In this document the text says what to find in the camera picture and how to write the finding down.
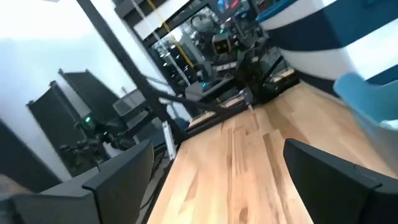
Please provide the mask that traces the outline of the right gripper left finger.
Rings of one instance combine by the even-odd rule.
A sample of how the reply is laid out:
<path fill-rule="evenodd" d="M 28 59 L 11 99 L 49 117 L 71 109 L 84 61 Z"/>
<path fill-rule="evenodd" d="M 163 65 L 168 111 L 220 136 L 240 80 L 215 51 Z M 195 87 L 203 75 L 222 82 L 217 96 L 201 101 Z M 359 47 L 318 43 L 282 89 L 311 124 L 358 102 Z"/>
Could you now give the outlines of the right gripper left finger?
<path fill-rule="evenodd" d="M 150 140 L 41 193 L 1 197 L 1 223 L 135 223 L 154 163 Z"/>

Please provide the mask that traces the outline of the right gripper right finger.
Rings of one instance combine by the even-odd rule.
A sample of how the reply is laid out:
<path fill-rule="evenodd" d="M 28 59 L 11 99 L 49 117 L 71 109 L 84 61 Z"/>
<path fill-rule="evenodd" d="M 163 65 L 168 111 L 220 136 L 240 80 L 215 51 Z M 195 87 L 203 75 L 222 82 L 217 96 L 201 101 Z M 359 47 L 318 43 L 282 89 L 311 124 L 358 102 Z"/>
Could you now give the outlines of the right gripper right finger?
<path fill-rule="evenodd" d="M 283 157 L 314 223 L 397 223 L 397 179 L 292 138 Z"/>

